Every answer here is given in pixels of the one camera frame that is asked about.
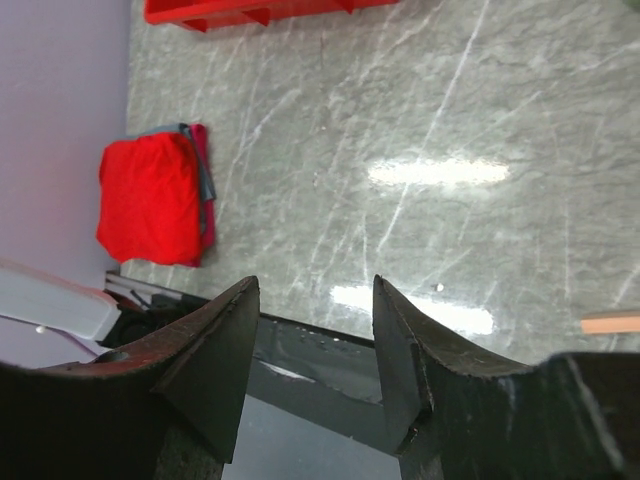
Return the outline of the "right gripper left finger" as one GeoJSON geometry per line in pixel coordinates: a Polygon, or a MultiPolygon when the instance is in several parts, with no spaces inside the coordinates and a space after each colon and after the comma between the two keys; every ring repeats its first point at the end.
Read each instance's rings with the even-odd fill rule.
{"type": "Polygon", "coordinates": [[[249,276],[89,363],[1,368],[5,479],[218,479],[232,461],[260,318],[249,276]]]}

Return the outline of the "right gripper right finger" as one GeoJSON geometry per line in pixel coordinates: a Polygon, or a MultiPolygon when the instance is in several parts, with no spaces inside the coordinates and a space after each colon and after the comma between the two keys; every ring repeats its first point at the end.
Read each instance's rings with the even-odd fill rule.
{"type": "Polygon", "coordinates": [[[389,438],[405,479],[635,479],[639,357],[564,352],[529,366],[373,282],[389,438]]]}

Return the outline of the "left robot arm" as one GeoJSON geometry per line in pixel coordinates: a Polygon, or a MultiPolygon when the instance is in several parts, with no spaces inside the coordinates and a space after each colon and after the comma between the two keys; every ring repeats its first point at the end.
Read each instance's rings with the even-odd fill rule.
{"type": "Polygon", "coordinates": [[[101,290],[2,259],[1,315],[102,341],[120,310],[117,301],[101,290]]]}

